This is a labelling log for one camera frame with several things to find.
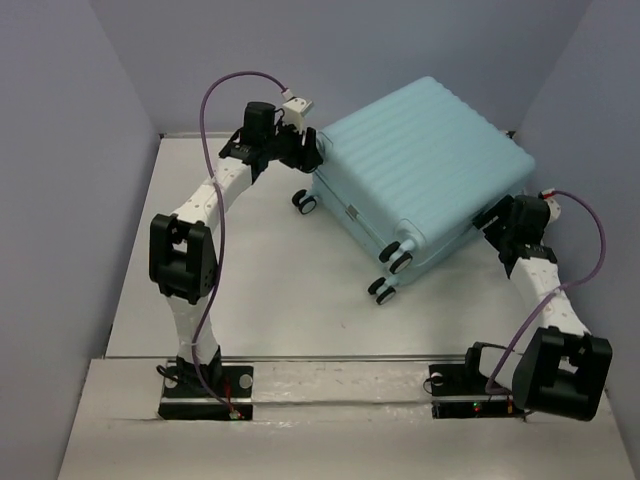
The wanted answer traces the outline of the light blue hard-shell suitcase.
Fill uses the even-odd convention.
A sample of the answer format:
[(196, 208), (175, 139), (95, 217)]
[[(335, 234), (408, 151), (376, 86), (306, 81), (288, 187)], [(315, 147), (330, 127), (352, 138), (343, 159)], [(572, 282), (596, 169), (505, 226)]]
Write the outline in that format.
[(535, 160), (436, 79), (422, 77), (326, 126), (323, 162), (292, 204), (324, 206), (383, 272), (382, 305), (477, 234), (474, 219), (519, 194)]

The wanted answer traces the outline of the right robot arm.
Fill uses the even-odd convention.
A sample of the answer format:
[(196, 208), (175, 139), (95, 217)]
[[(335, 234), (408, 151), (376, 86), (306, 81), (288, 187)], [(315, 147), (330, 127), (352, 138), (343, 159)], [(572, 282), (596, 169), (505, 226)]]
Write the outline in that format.
[(604, 261), (581, 279), (561, 280), (558, 258), (543, 240), (559, 217), (561, 194), (507, 195), (474, 219), (532, 311), (507, 345), (474, 343), (460, 379), (470, 391), (510, 397), (525, 412), (588, 422), (597, 413), (613, 349), (580, 320), (567, 292), (593, 279)]

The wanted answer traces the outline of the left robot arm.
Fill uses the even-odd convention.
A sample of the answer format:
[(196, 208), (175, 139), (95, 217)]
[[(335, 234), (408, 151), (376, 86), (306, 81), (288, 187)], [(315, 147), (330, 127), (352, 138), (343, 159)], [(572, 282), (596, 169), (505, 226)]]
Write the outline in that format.
[(311, 173), (322, 163), (316, 131), (304, 124), (313, 103), (300, 97), (281, 107), (253, 101), (242, 126), (219, 151), (213, 174), (170, 214), (150, 223), (149, 277), (172, 311), (179, 342), (177, 378), (209, 395), (221, 383), (220, 345), (209, 318), (220, 285), (224, 246), (213, 234), (226, 232), (225, 215), (233, 202), (269, 163)]

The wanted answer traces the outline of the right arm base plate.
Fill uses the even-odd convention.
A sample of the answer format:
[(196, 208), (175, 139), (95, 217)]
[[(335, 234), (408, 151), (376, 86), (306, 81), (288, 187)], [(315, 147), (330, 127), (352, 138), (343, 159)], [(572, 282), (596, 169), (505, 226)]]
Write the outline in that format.
[(461, 363), (429, 366), (423, 389), (431, 397), (435, 420), (524, 418), (527, 411), (518, 408), (510, 396), (485, 392), (486, 379), (469, 374)]

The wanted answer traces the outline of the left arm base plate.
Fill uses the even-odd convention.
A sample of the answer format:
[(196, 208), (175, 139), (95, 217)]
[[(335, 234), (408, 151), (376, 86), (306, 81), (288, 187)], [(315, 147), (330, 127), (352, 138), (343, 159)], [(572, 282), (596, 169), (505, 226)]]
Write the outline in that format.
[(198, 377), (180, 374), (174, 362), (157, 365), (163, 384), (158, 416), (168, 421), (251, 421), (254, 367), (223, 364), (221, 380), (206, 389)]

